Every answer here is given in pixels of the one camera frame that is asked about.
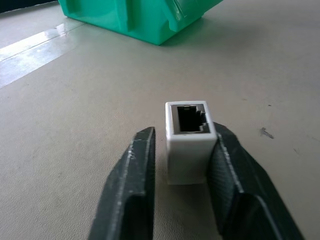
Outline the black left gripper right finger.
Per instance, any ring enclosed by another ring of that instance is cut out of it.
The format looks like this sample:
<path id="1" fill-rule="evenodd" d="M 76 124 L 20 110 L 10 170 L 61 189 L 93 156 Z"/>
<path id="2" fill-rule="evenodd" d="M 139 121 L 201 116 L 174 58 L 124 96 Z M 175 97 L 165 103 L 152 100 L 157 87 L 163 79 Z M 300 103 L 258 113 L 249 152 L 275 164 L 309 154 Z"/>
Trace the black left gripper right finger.
<path id="1" fill-rule="evenodd" d="M 206 179 L 217 230 L 224 240 L 302 240 L 304 237 L 264 168 L 226 126 Z"/>

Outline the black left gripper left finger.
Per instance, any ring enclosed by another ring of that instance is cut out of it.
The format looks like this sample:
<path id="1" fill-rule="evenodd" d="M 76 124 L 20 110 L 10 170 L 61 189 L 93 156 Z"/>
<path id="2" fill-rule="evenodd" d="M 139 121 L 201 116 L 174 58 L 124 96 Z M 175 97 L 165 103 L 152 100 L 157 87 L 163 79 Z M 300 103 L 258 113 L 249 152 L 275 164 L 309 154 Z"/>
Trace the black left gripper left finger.
<path id="1" fill-rule="evenodd" d="M 155 128 L 138 131 L 105 181 L 88 239 L 153 239 L 155 153 Z"/>

